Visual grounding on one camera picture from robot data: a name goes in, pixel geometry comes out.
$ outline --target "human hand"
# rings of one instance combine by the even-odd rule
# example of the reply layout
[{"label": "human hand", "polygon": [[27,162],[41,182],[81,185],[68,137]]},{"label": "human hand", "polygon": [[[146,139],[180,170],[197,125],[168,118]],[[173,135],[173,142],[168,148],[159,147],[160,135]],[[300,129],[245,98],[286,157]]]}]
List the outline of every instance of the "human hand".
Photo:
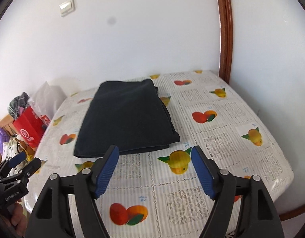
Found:
[{"label": "human hand", "polygon": [[27,227],[27,218],[23,215],[23,207],[19,203],[15,203],[15,208],[12,212],[12,218],[10,221],[3,217],[4,222],[9,228],[13,228],[15,226],[16,233],[19,236],[25,236],[25,231]]}]

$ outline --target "fruit-patterned tablecloth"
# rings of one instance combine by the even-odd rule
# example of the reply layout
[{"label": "fruit-patterned tablecloth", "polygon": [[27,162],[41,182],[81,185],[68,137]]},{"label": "fruit-patterned tablecloth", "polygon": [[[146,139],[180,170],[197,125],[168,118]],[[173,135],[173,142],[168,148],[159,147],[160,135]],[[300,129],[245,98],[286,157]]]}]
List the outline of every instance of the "fruit-patterned tablecloth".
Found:
[{"label": "fruit-patterned tablecloth", "polygon": [[[216,75],[198,70],[147,78],[159,88],[181,141],[160,151],[120,156],[108,189],[96,201],[111,237],[200,235],[213,201],[204,194],[190,162],[195,145],[235,176],[261,176],[273,200],[290,185],[293,172],[275,139],[243,99]],[[50,174],[74,175],[96,160],[73,156],[96,91],[72,94],[47,128],[36,153],[43,166],[30,178],[25,197],[30,212]],[[70,207],[76,236],[83,237],[72,195]],[[236,197],[228,233],[236,227],[239,207]]]}]

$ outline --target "white wall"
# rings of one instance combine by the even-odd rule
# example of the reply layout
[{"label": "white wall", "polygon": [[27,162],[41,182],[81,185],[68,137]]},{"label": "white wall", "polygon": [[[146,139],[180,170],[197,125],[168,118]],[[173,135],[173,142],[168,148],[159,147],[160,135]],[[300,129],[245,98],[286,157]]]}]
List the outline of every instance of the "white wall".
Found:
[{"label": "white wall", "polygon": [[305,12],[297,0],[232,0],[231,86],[258,113],[295,179],[280,213],[305,203]]},{"label": "white wall", "polygon": [[14,0],[0,21],[0,117],[44,81],[66,94],[102,81],[192,69],[218,72],[217,0]]}]

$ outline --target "white light switch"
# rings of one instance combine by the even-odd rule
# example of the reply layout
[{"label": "white light switch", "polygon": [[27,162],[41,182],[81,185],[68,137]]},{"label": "white light switch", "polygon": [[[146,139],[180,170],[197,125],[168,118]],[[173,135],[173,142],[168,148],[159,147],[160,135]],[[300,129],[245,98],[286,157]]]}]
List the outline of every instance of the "white light switch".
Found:
[{"label": "white light switch", "polygon": [[75,10],[74,0],[68,0],[68,1],[60,4],[59,8],[60,8],[61,17],[64,17],[64,16],[68,15],[69,13],[71,13]]}]

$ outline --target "red shopping bag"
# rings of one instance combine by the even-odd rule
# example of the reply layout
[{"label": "red shopping bag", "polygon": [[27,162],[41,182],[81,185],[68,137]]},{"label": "red shopping bag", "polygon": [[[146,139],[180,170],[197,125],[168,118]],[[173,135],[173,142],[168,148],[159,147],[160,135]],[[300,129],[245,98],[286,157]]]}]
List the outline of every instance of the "red shopping bag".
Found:
[{"label": "red shopping bag", "polygon": [[25,109],[20,117],[13,122],[13,125],[32,148],[38,147],[45,128],[43,121],[39,119],[31,107]]}]

